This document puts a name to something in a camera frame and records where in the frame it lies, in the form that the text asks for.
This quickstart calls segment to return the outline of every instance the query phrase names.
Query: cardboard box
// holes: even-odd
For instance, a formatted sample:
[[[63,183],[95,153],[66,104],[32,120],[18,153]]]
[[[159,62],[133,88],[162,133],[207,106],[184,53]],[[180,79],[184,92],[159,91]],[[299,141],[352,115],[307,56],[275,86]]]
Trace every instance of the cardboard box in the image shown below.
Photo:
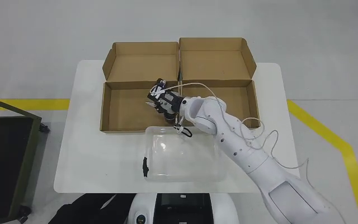
[[[177,84],[177,42],[113,43],[103,64],[100,130],[106,133],[140,132],[148,126],[168,126],[162,114],[145,102],[158,78]]]
[[[177,85],[202,82],[227,103],[227,113],[239,119],[258,118],[256,64],[242,38],[181,38],[180,43],[114,43],[103,65],[106,82],[100,130],[106,133],[143,132],[148,126],[171,126],[145,102],[158,78]],[[184,96],[206,97],[198,86],[183,88]],[[249,128],[258,121],[245,122]]]
[[[243,120],[259,118],[252,76],[256,63],[244,38],[180,38],[180,63],[183,83],[201,82],[227,104],[227,113]],[[200,86],[183,87],[184,96],[207,97]],[[257,128],[260,122],[245,125]]]

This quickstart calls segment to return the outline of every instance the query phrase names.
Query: white robotic arm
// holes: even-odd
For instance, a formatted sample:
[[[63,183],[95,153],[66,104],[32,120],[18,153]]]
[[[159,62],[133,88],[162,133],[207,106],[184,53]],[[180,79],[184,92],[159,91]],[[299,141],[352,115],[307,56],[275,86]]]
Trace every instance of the white robotic arm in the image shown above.
[[[225,102],[215,97],[186,97],[180,106],[180,115],[213,134],[224,153],[258,186],[277,223],[324,223],[330,209],[315,190],[284,170],[264,150],[257,150],[260,145],[250,130],[225,111]],[[244,137],[252,140],[246,142]]]

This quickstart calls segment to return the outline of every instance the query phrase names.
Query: cardboard box lid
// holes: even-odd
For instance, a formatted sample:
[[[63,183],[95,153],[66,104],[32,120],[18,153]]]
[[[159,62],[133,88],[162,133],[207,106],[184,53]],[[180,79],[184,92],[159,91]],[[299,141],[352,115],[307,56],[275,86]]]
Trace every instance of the cardboard box lid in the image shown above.
[[[113,43],[103,64],[108,82],[175,81],[179,72],[177,42]]]
[[[185,80],[250,80],[256,63],[244,38],[180,38]]]

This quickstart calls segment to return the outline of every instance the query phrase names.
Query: transparent plastic box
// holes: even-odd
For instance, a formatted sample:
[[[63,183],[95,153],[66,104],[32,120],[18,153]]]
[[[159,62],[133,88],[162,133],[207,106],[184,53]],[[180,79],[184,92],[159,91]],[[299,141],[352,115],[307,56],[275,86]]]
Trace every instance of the transparent plastic box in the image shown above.
[[[147,181],[221,181],[226,176],[224,153],[214,137],[188,127],[189,138],[173,127],[148,127],[145,130]]]

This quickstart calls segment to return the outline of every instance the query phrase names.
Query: yellow tape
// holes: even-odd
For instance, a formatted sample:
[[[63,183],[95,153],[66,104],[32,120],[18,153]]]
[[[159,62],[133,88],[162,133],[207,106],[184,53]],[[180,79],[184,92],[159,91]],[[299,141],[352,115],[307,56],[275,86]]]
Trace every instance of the yellow tape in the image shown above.
[[[22,110],[68,110],[69,106],[69,99],[0,99],[0,101]]]
[[[353,151],[353,148],[350,144],[345,142],[338,135],[334,134],[316,118],[309,115],[305,110],[300,108],[297,104],[291,100],[287,101],[287,106],[290,113],[292,113],[296,118],[298,118],[302,123],[307,125],[310,129],[314,130],[327,142],[336,147],[343,157],[345,163],[349,180],[353,189],[353,194],[356,199],[356,204],[358,206],[358,163]]]

